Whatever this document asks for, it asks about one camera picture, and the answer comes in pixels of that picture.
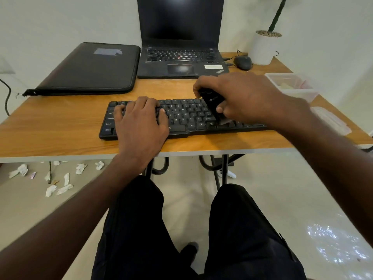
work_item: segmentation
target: plant stem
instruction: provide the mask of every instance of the plant stem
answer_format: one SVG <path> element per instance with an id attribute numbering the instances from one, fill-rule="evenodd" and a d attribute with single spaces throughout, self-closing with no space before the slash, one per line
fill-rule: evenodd
<path id="1" fill-rule="evenodd" d="M 277 13 L 276 13 L 276 15 L 275 15 L 275 17 L 274 17 L 274 19 L 273 19 L 273 21 L 272 21 L 272 24 L 271 24 L 271 26 L 268 28 L 268 32 L 273 32 L 273 30 L 275 29 L 276 23 L 277 23 L 277 21 L 279 20 L 279 17 L 280 17 L 280 15 L 281 15 L 282 9 L 283 9 L 283 7 L 285 6 L 285 2 L 286 2 L 286 0 L 282 0 L 282 1 L 281 1 L 280 7 L 279 7 L 279 9 L 277 10 Z"/>

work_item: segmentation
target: hand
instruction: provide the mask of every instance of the hand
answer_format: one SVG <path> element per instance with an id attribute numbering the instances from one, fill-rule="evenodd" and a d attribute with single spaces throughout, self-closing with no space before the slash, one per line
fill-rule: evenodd
<path id="1" fill-rule="evenodd" d="M 200 97 L 198 90 L 202 87 L 221 94 L 225 101 L 216 111 L 238 122 L 264 123 L 276 128 L 287 118 L 295 116 L 293 110 L 309 110 L 304 100 L 283 94 L 267 77 L 252 72 L 201 76 L 193 86 L 197 98 Z"/>
<path id="2" fill-rule="evenodd" d="M 158 106 L 156 99 L 145 96 L 129 102 L 124 116 L 124 105 L 118 105 L 114 109 L 119 156 L 129 159 L 131 167 L 138 173 L 160 152 L 169 134 L 168 117 L 164 109 L 159 111 L 159 125 L 157 124 Z"/>

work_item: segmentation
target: forearm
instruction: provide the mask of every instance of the forearm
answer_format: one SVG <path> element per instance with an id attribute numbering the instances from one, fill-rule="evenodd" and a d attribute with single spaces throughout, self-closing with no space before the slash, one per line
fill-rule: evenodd
<path id="1" fill-rule="evenodd" d="M 126 168 L 115 157 L 99 177 L 0 252 L 0 278 L 61 279 L 110 203 L 135 176 L 130 165 Z"/>
<path id="2" fill-rule="evenodd" d="M 279 132 L 304 156 L 349 219 L 373 245 L 373 160 L 310 112 Z"/>

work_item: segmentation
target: potted plant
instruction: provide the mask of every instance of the potted plant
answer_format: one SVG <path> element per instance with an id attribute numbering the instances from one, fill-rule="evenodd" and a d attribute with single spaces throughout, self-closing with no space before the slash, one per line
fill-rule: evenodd
<path id="1" fill-rule="evenodd" d="M 282 35 L 278 32 L 274 32 L 274 29 L 282 9 L 285 6 L 285 2 L 286 0 L 281 1 L 280 7 L 268 30 L 258 30 L 255 32 L 253 45 L 249 52 L 249 56 L 254 64 L 269 65 L 273 56 L 276 55 L 278 40 Z"/>

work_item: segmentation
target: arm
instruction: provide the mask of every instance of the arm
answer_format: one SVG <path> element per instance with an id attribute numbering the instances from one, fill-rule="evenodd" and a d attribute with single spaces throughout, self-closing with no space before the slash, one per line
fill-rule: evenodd
<path id="1" fill-rule="evenodd" d="M 230 73 L 200 77 L 226 100 L 217 112 L 245 123 L 264 123 L 287 138 L 310 164 L 348 218 L 373 245 L 373 160 L 324 125 L 298 98 L 278 91 L 264 76 Z"/>
<path id="2" fill-rule="evenodd" d="M 0 252 L 0 279 L 62 279 L 115 197 L 166 140 L 168 118 L 160 112 L 158 126 L 156 105 L 155 99 L 140 97 L 128 104 L 124 117 L 124 106 L 115 108 L 119 154 L 94 181 Z"/>

